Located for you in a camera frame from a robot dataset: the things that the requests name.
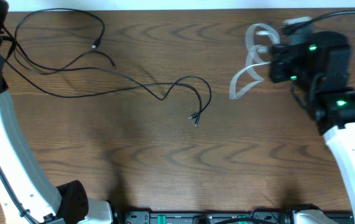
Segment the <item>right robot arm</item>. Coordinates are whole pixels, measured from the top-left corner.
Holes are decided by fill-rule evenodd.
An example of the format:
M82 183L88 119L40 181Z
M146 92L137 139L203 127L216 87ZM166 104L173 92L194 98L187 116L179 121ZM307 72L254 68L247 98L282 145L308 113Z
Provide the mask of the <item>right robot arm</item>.
M315 121L339 167L355 222L355 89L349 86L351 46L337 32L301 34L288 44L273 44L270 79L292 81L304 100L298 103Z

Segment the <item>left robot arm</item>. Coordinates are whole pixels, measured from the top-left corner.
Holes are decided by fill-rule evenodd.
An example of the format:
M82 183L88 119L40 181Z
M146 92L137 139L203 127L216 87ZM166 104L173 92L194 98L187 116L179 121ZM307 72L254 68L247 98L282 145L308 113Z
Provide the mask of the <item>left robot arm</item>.
M0 1L0 46L9 5ZM0 204L6 223L114 223L107 201L89 198L78 180L54 186L35 159L19 126L0 54Z

